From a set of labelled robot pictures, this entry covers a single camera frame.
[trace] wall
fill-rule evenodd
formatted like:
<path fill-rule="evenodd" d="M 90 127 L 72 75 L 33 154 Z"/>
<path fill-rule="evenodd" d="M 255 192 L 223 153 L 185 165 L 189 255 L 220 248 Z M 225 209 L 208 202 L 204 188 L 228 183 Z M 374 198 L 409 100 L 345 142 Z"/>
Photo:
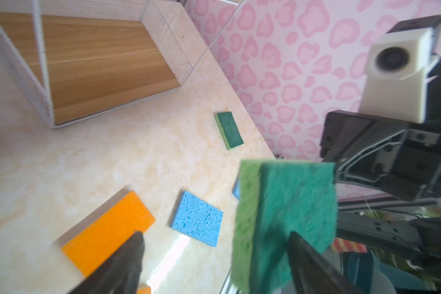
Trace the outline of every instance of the wall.
<path fill-rule="evenodd" d="M 185 9 L 209 44 L 235 6 L 189 0 Z M 273 153 L 319 160 L 325 115 L 359 107 L 370 45 L 399 20 L 435 14 L 441 0 L 248 0 L 211 51 Z"/>

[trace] dark green scouring pad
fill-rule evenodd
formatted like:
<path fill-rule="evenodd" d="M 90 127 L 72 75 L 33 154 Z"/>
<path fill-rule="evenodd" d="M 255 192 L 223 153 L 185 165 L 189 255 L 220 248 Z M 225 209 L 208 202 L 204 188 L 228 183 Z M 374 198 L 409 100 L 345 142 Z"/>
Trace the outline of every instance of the dark green scouring pad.
<path fill-rule="evenodd" d="M 334 163 L 245 160 L 235 218 L 232 281 L 244 294 L 270 294 L 291 279 L 286 242 L 298 232 L 319 253 L 335 238 Z"/>
<path fill-rule="evenodd" d="M 235 123 L 232 112 L 220 112 L 216 114 L 215 117 L 227 149 L 237 147 L 244 143 L 238 132 L 237 124 Z"/>

